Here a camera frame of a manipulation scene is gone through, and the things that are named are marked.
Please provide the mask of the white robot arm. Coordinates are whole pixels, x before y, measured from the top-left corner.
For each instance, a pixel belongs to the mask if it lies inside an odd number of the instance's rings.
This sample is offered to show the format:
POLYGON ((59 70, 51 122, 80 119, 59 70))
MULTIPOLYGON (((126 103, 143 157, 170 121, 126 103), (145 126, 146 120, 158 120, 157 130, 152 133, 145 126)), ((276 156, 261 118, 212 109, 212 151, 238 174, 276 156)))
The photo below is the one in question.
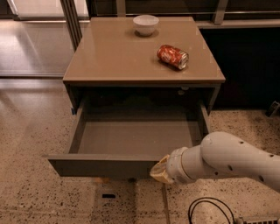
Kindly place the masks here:
POLYGON ((250 178, 280 192, 280 157, 226 132, 212 132, 197 146, 164 156, 150 176, 166 184, 198 179, 250 178))

